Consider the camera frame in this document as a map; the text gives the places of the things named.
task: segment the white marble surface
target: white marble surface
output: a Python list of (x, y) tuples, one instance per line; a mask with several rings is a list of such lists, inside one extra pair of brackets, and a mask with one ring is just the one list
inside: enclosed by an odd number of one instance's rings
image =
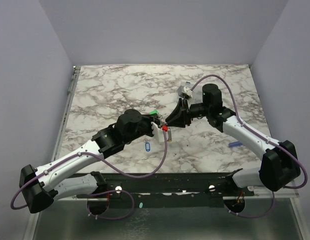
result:
[[(116, 122), (126, 109), (142, 114), (159, 110), (165, 119), (177, 103), (177, 88), (181, 82), (195, 83), (202, 76), (216, 74), (230, 85), (240, 116), (264, 134), (269, 134), (256, 88), (247, 65), (97, 65), (83, 66), (71, 106), (60, 157), (75, 150), (98, 130)], [(233, 109), (230, 95), (222, 82), (226, 107)], [(173, 142), (168, 145), (167, 159), (160, 173), (230, 172), (238, 168), (260, 165), (246, 147), (229, 148), (235, 139), (212, 128), (206, 118), (196, 119), (187, 128), (172, 128)], [(144, 137), (125, 146), (107, 160), (128, 173), (148, 173), (156, 168), (163, 155), (163, 144), (150, 139), (151, 151), (145, 151)], [(98, 162), (81, 173), (113, 170)]]

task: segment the green object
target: green object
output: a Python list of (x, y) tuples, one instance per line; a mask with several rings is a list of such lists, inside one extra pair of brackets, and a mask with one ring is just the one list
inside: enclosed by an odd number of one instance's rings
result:
[(152, 114), (158, 114), (158, 111), (157, 111), (157, 110), (154, 110), (154, 111), (151, 111), (149, 114), (150, 114), (150, 115), (152, 115)]

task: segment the small white object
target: small white object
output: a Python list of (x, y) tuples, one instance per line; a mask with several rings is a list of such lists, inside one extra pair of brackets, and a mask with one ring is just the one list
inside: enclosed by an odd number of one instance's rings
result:
[(254, 191), (254, 186), (248, 186), (247, 189), (248, 189), (248, 191), (252, 192), (252, 191)]
[(155, 138), (159, 143), (165, 142), (163, 130), (160, 129), (160, 128), (158, 127), (158, 125), (157, 125), (156, 123), (154, 123), (153, 121), (151, 122), (151, 125), (152, 125), (152, 129), (153, 129), (154, 138)]
[(210, 185), (210, 186), (208, 187), (208, 189), (209, 189), (210, 192), (213, 192), (213, 191), (216, 190), (216, 188), (215, 188), (214, 185)]
[(192, 99), (193, 91), (187, 86), (180, 86), (177, 90), (178, 95), (184, 99)]
[(116, 193), (120, 193), (120, 191), (122, 190), (122, 188), (121, 188), (121, 186), (116, 186), (116, 188), (115, 188), (115, 190), (119, 190), (119, 191), (117, 191)]

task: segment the red object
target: red object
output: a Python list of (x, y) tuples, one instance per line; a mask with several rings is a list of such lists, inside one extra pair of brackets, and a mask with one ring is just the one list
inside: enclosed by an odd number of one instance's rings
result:
[(161, 129), (163, 129), (165, 132), (168, 131), (168, 127), (166, 125), (164, 125)]

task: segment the white wall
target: white wall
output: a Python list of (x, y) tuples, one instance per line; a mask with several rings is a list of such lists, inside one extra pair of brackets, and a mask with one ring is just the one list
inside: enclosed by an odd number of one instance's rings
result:
[(72, 72), (39, 2), (0, 0), (0, 240), (23, 237), (29, 211), (10, 200), (20, 169), (52, 156)]
[(40, 0), (75, 65), (251, 64), (287, 0)]
[(310, 230), (310, 0), (287, 3), (251, 70), (271, 133), (295, 144), (308, 171), (299, 193)]

